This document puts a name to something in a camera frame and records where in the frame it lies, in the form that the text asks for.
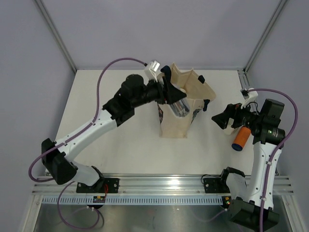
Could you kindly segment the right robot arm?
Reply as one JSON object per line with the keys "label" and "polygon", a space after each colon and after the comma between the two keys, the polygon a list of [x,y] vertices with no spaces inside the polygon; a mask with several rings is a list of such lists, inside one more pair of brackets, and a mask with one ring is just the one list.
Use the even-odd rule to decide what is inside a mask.
{"label": "right robot arm", "polygon": [[284,110],[282,102],[266,99],[260,112],[252,112],[241,103],[228,104],[225,110],[212,117],[221,128],[244,127],[253,136],[253,168],[250,182],[246,183],[244,172],[227,167],[222,171],[219,188],[230,192],[229,220],[255,232],[265,232],[279,222],[279,214],[273,211],[273,182],[277,161],[285,138],[285,131],[279,128],[280,116]]}

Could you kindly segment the silver capped clear bottle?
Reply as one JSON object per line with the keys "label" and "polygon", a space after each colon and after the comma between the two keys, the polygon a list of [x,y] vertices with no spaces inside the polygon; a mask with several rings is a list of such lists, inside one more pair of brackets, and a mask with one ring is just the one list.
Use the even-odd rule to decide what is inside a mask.
{"label": "silver capped clear bottle", "polygon": [[186,98],[169,106],[177,117],[186,117],[190,113],[190,106]]}

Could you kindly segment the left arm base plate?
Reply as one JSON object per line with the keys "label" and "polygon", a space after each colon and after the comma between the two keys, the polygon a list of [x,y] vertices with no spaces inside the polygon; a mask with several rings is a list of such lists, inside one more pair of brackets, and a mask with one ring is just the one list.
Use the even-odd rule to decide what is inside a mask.
{"label": "left arm base plate", "polygon": [[78,182],[76,187],[77,193],[118,193],[119,189],[119,178],[106,177],[101,187],[90,187],[86,184]]}

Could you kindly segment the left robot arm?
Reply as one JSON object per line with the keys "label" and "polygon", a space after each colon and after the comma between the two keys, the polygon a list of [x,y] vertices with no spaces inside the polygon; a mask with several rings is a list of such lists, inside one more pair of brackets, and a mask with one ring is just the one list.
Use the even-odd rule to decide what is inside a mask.
{"label": "left robot arm", "polygon": [[92,192],[103,189],[104,176],[95,166],[85,166],[75,162],[75,158],[96,139],[119,127],[135,114],[135,108],[150,102],[169,104],[174,114],[183,116],[186,108],[181,100],[186,94],[164,78],[161,82],[144,79],[138,74],[129,75],[121,87],[95,114],[94,119],[84,124],[65,138],[52,142],[42,142],[42,163],[57,184],[70,181],[85,184]]}

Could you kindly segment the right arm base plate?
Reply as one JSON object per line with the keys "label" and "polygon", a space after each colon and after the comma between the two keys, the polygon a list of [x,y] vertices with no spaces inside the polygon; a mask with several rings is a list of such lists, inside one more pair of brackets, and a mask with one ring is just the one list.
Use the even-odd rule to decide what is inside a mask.
{"label": "right arm base plate", "polygon": [[230,193],[229,188],[220,178],[207,177],[202,180],[205,193]]}

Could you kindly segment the orange pump bottle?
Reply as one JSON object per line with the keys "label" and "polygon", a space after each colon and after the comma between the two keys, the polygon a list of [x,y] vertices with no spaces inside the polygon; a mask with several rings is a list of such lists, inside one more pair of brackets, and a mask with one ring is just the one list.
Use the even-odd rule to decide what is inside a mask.
{"label": "orange pump bottle", "polygon": [[241,129],[238,131],[233,143],[232,148],[235,151],[242,151],[245,147],[249,137],[251,135],[251,130],[247,127],[241,127]]}

